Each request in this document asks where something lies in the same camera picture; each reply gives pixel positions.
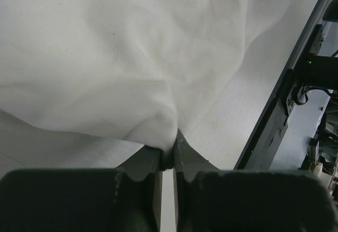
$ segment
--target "white fabric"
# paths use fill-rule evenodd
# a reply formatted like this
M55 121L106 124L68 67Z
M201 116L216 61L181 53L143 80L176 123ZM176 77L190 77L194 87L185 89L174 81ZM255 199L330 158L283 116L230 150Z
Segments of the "white fabric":
M0 109L167 151L291 0L0 0Z

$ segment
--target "machine part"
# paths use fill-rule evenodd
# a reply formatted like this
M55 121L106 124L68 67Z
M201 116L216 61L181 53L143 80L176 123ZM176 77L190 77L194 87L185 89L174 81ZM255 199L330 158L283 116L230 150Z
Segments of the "machine part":
M291 107L294 107L295 105L296 105L295 101L291 101L291 102L290 102L290 106L291 106Z
M320 37L322 37L322 25L316 25L303 46L304 50L301 54L291 55L298 60L297 64L294 69L287 69L281 75L282 79L275 87L277 90L271 94L273 98L268 101L268 107L263 110L263 116L261 115L258 121L259 126L256 125L253 135L249 138L235 166L236 169L268 170L270 168L288 128L287 119L294 108L291 106L292 101L297 103L299 90L303 86L300 75L306 68L304 65L308 65L309 54L319 53Z
M116 169L18 170L0 181L0 231L159 231L161 151Z
M311 138L309 144L309 157L311 160L311 163L314 166L317 166L319 164L319 159L318 159L318 155L319 155L319 140L316 140L315 138Z
M288 128L287 120L294 109L291 101L297 101L298 92L304 85L300 80L304 65L307 65L307 59L317 55L321 48L322 17L331 1L318 0L235 169L270 168Z
M310 173L220 171L180 131L173 155L179 232L338 230ZM158 232L160 161L160 150L143 147L116 169L10 172L0 181L0 231Z
M180 133L174 169L179 232L338 229L333 202L308 172L220 171Z
M338 0L333 0L327 7L323 20L327 22L338 22Z
M322 35L321 38L320 38L320 42L322 43L322 42L324 42L324 41L325 41L325 36Z
M338 58L312 56L302 72L302 82L319 89L338 90Z
M328 103L324 92L309 94L306 106L295 106L288 118L288 130L285 133L269 170L298 170L308 153L309 140L315 136L324 114L320 107Z

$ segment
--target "white surface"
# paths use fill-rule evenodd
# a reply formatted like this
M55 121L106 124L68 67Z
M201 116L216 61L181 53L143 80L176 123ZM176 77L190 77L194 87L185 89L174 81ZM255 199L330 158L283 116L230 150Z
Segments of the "white surface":
M167 151L291 0L0 1L0 109Z

